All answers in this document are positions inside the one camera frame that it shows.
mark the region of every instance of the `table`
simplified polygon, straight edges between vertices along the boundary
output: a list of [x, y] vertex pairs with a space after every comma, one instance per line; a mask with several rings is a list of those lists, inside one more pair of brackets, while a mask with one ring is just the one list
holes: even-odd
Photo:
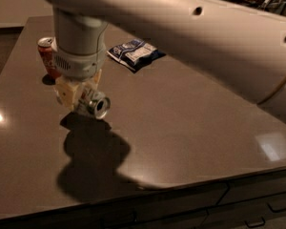
[[[107, 58], [109, 114], [70, 114], [36, 49], [52, 35], [30, 18], [0, 76], [0, 219], [223, 182], [218, 203], [226, 180], [286, 170], [284, 123], [169, 55], [138, 73]], [[134, 37], [109, 25], [105, 40]]]

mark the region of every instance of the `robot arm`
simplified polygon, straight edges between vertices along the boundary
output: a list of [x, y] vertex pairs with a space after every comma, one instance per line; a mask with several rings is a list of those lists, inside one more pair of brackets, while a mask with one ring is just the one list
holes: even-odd
[[69, 62], [72, 55], [92, 59], [84, 66], [84, 57], [78, 58], [61, 70], [65, 76], [83, 80], [103, 64], [107, 21], [150, 38], [161, 50], [286, 121], [284, 108], [267, 105], [286, 90], [286, 17], [219, 0], [48, 1], [54, 7], [61, 61]]

